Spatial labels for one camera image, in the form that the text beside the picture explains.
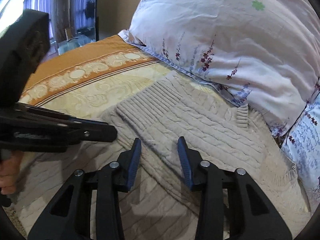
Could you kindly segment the person's left hand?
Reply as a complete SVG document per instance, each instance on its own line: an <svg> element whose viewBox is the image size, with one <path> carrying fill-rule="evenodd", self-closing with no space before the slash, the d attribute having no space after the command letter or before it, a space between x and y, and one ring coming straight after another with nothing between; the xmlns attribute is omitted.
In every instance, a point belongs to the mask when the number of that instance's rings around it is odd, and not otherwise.
<svg viewBox="0 0 320 240"><path fill-rule="evenodd" d="M1 162L0 187L2 195L13 194L16 191L16 181L23 156L24 152L14 151L9 159Z"/></svg>

